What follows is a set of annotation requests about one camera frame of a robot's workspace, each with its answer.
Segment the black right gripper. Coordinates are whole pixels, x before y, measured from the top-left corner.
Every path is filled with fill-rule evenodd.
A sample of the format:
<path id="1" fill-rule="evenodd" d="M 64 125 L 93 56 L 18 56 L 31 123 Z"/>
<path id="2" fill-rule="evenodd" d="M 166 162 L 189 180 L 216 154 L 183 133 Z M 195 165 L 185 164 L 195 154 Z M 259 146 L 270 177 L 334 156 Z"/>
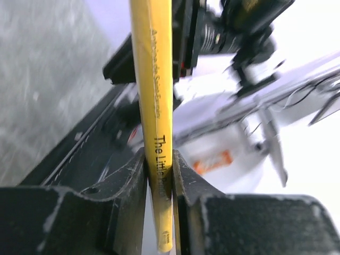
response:
<path id="1" fill-rule="evenodd" d="M 232 65 L 246 78 L 276 50 L 272 22 L 293 1 L 221 1 L 215 14 L 206 1 L 173 1 L 173 80 L 192 73 L 200 55 L 234 54 Z"/>

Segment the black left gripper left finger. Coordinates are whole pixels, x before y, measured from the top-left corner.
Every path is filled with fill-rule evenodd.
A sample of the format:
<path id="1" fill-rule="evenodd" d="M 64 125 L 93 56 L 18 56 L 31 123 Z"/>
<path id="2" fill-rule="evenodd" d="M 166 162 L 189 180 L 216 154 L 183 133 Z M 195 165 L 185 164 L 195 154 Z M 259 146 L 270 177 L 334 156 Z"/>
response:
<path id="1" fill-rule="evenodd" d="M 1 254 L 140 254 L 146 201 L 142 149 L 82 192 L 1 188 Z"/>

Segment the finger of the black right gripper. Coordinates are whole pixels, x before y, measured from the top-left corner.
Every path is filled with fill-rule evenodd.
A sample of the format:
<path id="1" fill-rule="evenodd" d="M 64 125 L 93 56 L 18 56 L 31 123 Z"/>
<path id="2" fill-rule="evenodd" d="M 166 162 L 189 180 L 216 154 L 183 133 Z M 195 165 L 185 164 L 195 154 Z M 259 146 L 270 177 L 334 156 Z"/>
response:
<path id="1" fill-rule="evenodd" d="M 131 34 L 103 67 L 103 76 L 105 80 L 111 80 L 112 84 L 136 82 Z"/>

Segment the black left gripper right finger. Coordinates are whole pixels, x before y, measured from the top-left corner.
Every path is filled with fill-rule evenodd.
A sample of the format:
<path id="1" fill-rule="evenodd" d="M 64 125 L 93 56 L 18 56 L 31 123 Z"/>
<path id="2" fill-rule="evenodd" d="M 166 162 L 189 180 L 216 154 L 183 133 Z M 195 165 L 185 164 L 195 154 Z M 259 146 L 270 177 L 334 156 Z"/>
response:
<path id="1" fill-rule="evenodd" d="M 308 195 L 224 194 L 173 152 L 177 254 L 339 254 L 326 208 Z"/>

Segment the yellow book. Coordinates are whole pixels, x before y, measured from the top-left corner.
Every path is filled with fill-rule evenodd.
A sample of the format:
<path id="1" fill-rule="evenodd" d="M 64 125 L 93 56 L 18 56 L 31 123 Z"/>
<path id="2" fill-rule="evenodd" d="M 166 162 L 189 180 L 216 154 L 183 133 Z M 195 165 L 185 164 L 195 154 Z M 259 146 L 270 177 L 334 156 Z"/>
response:
<path id="1" fill-rule="evenodd" d="M 159 253 L 173 247 L 172 2 L 131 1 L 134 69 Z"/>

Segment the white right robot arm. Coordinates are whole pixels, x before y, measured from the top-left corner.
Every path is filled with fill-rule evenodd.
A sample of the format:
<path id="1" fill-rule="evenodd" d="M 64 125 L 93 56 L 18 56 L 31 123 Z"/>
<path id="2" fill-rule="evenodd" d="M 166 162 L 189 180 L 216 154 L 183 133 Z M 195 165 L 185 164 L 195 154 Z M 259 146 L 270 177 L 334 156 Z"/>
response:
<path id="1" fill-rule="evenodd" d="M 260 114 L 296 106 L 302 92 L 336 96 L 339 68 L 321 71 L 334 53 L 295 69 L 284 67 L 272 37 L 274 25 L 288 43 L 305 33 L 298 1 L 222 1 L 216 14 L 205 1 L 173 1 L 173 94 L 176 147 L 190 148 L 204 136 L 238 134 L 252 153 L 271 155 L 287 179 L 273 121 Z"/>

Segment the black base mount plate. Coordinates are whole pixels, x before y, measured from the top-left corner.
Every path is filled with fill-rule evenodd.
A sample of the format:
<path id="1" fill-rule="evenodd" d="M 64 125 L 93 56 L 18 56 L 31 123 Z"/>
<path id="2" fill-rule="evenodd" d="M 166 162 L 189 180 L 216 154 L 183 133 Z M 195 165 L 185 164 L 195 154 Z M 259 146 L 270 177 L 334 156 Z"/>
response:
<path id="1" fill-rule="evenodd" d="M 136 84 L 115 86 L 80 120 L 20 185 L 82 190 L 122 167 L 141 137 Z"/>

